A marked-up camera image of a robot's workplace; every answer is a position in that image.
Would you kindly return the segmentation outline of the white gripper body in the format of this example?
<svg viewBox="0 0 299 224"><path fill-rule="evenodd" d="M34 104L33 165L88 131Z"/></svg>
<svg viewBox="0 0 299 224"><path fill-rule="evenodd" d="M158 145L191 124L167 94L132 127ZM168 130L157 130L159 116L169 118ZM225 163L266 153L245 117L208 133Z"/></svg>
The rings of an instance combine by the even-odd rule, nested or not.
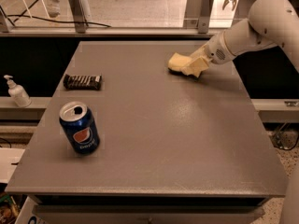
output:
<svg viewBox="0 0 299 224"><path fill-rule="evenodd" d="M205 54L214 64L228 63L235 58L226 45L224 35L225 32L220 32L205 44Z"/></svg>

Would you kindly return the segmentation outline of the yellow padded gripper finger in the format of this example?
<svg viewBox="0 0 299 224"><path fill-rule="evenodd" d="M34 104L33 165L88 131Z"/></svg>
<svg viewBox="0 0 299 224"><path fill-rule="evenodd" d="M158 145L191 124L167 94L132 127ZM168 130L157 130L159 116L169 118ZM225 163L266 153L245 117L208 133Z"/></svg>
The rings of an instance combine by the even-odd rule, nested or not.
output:
<svg viewBox="0 0 299 224"><path fill-rule="evenodd" d="M208 68L208 63L202 57L197 57L183 66L181 72L186 76L200 77L201 73Z"/></svg>
<svg viewBox="0 0 299 224"><path fill-rule="evenodd" d="M198 57L205 57L206 53L205 53L205 45L201 46L199 49L197 49L195 52L193 52L190 57L195 59Z"/></svg>

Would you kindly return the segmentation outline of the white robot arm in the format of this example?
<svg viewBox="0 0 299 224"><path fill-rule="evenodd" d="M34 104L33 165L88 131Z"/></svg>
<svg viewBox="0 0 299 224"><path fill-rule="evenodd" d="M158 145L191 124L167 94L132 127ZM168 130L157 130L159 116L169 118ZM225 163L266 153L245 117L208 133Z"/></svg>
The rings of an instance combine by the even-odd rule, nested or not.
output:
<svg viewBox="0 0 299 224"><path fill-rule="evenodd" d="M190 55L181 72L199 77L197 61L223 64L249 52L275 46L288 57L299 71L299 18L289 0L256 0L246 19L212 36Z"/></svg>

